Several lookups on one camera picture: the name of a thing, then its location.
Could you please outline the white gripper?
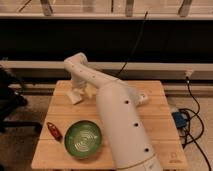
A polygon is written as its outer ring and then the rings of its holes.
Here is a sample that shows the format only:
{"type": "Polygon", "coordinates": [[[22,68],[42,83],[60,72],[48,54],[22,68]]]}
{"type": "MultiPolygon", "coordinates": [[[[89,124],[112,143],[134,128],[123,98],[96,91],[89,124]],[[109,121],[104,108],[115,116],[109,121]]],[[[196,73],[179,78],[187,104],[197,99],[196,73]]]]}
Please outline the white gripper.
{"type": "Polygon", "coordinates": [[[68,95],[72,94],[81,96],[81,94],[87,94],[89,99],[92,99],[92,97],[94,96],[93,87],[86,81],[71,80],[71,83],[72,88],[68,95]]]}

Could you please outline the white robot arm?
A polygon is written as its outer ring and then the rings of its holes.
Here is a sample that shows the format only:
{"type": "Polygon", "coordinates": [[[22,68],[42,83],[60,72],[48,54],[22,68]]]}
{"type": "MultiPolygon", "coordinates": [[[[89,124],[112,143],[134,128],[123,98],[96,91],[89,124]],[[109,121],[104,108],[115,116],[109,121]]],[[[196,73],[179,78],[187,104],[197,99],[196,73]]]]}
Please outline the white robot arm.
{"type": "Polygon", "coordinates": [[[116,170],[163,171],[137,111],[147,96],[119,78],[90,68],[84,53],[66,58],[64,68],[71,74],[73,104],[82,101],[87,83],[97,88],[97,110],[116,170]]]}

